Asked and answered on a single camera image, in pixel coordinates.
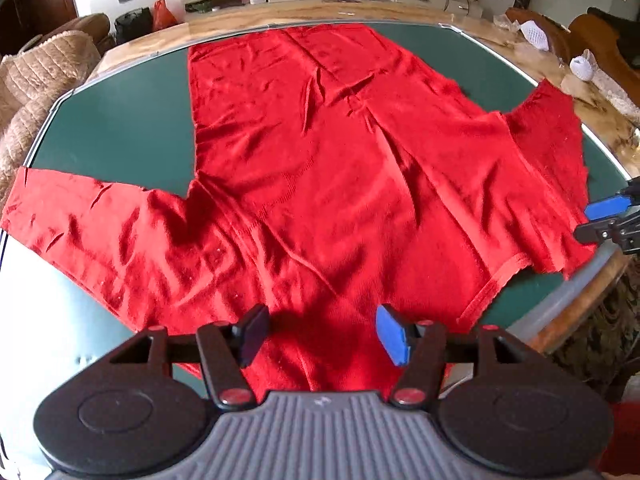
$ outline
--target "gray ribbed panel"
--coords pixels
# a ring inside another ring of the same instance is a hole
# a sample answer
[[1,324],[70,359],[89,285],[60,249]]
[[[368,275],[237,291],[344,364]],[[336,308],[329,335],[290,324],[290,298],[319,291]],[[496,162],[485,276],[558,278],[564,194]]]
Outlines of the gray ribbed panel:
[[[191,456],[153,480],[513,480],[456,455],[425,413],[373,392],[275,392],[220,417]],[[567,480],[596,480],[585,471]],[[55,472],[49,480],[70,480]]]

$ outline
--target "green table surface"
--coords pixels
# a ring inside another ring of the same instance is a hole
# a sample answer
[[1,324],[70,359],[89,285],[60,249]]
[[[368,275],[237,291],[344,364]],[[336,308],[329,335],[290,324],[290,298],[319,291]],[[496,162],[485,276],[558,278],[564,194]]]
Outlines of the green table surface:
[[[533,85],[455,31],[430,25],[372,23],[372,28],[454,79],[484,110],[509,111]],[[193,123],[187,50],[119,72],[64,101],[32,166],[159,188],[181,196],[193,177]],[[625,180],[584,137],[591,200],[609,196]],[[559,274],[524,270],[486,311],[482,322],[508,327],[562,283]]]

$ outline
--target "blue gripper pad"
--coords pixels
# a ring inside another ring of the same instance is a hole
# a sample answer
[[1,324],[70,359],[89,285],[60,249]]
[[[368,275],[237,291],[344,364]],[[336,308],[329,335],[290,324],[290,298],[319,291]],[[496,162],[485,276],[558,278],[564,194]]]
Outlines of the blue gripper pad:
[[629,207],[631,207],[631,199],[625,195],[617,195],[589,204],[584,209],[584,214],[590,221],[593,221],[618,215]]
[[376,311],[376,333],[393,364],[407,365],[411,349],[406,340],[404,327],[382,305],[379,305]]

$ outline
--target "red shirt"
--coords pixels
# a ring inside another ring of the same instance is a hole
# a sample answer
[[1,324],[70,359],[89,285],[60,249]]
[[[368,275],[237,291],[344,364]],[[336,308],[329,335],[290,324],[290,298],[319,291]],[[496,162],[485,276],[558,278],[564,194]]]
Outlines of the red shirt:
[[193,332],[257,302],[266,389],[380,389],[398,376],[380,303],[467,331],[519,270],[570,274],[592,247],[572,99],[548,82],[510,114],[364,25],[190,49],[186,199],[22,168],[1,227],[127,326]]

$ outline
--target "red plastic bag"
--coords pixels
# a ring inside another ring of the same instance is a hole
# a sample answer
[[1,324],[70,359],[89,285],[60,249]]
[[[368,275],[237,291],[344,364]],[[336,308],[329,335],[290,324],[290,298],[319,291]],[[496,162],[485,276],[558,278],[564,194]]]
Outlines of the red plastic bag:
[[173,27],[177,24],[178,20],[176,20],[171,11],[166,8],[165,0],[156,1],[154,4],[154,32]]

